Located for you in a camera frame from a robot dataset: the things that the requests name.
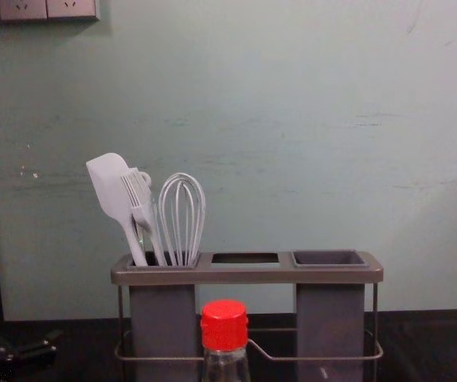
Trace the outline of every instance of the dark countertop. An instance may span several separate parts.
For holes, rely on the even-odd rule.
[[[294,318],[276,314],[264,318],[253,315],[257,327],[290,326]],[[119,338],[115,319],[5,322],[0,333],[15,345],[41,340],[49,331],[60,329],[64,335],[57,344],[55,365],[16,381],[119,381],[119,364],[114,347]],[[290,332],[253,333],[251,335],[273,355],[292,355]],[[380,314],[379,341],[385,351],[380,361],[379,381],[448,382],[457,381],[457,310],[428,312],[384,312]],[[265,364],[265,360],[248,351],[252,380],[293,380],[292,364]]]

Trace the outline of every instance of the white spatula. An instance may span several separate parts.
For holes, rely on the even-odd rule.
[[[133,225],[131,202],[121,180],[121,176],[129,170],[126,162],[120,155],[108,153],[88,161],[86,165],[101,208],[123,228],[135,265],[146,266],[147,261]]]

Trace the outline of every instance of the utensil holder compartment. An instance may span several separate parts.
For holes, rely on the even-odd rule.
[[[293,283],[296,327],[286,329],[296,332],[295,357],[269,355],[253,340],[248,346],[270,362],[295,363],[298,382],[362,382],[364,361],[373,361],[377,380],[377,359],[382,357],[377,286],[382,279],[382,266],[369,253],[357,251],[206,252],[192,267],[135,267],[126,255],[112,268],[111,280],[119,287],[121,324],[122,287],[129,288],[134,356],[127,355],[122,326],[115,353],[123,366],[135,364],[136,382],[198,382],[202,358],[195,285]],[[367,283],[373,284],[373,354],[365,356]]]

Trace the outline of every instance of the red bottle cap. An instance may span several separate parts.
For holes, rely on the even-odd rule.
[[[248,343],[246,306],[235,300],[212,301],[202,309],[202,344],[229,352]]]

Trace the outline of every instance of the metal rack leg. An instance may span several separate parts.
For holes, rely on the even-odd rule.
[[[379,289],[379,284],[374,283],[373,284],[373,354],[377,353],[377,321],[378,321],[378,306],[377,306],[377,300],[378,300],[378,289]],[[373,362],[373,382],[377,382],[377,362],[378,360],[375,360]]]
[[[123,304],[123,288],[117,287],[117,298],[119,300],[119,336],[120,336],[120,349],[123,354],[126,354],[126,347],[124,346],[124,304]],[[124,362],[120,363],[120,376],[121,381],[126,382],[126,365]]]

